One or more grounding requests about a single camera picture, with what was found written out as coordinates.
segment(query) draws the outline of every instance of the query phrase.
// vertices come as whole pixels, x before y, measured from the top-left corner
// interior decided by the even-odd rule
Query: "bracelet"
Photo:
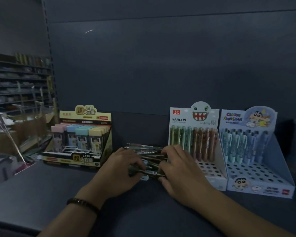
[[[77,205],[81,205],[81,206],[85,206],[87,208],[89,208],[90,210],[92,210],[94,213],[96,213],[97,215],[99,215],[100,210],[95,207],[93,204],[82,200],[82,199],[77,199],[77,198],[71,198],[67,200],[67,205],[69,204],[77,204]]]

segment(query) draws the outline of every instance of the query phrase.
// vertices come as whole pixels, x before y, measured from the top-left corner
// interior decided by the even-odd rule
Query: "red mouth with teeth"
[[[196,121],[204,121],[207,118],[207,112],[193,112],[193,119]]]

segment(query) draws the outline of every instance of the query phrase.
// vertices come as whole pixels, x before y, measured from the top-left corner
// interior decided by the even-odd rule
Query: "forearm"
[[[87,207],[69,204],[38,236],[87,237],[96,217]]]
[[[88,201],[98,209],[101,209],[105,202],[105,198],[92,185],[82,187],[75,198]],[[96,217],[96,214],[88,207],[69,204],[38,236],[87,237]]]
[[[228,237],[292,237],[291,233],[273,225],[234,202],[219,191],[200,199],[195,208]]]

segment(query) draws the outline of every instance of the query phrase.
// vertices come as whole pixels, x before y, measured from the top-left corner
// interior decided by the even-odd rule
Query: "left hand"
[[[140,156],[133,150],[119,148],[75,197],[86,200],[100,209],[106,199],[130,190],[142,178],[142,173],[129,177],[128,167],[131,164],[137,164],[141,169],[146,169]]]

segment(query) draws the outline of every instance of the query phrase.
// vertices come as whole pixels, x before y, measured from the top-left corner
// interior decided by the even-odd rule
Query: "table surface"
[[[94,172],[39,162],[0,184],[0,227],[37,234],[94,176]],[[248,210],[296,235],[293,199],[224,192]],[[90,236],[223,236],[196,212],[173,200],[155,180],[109,199]]]

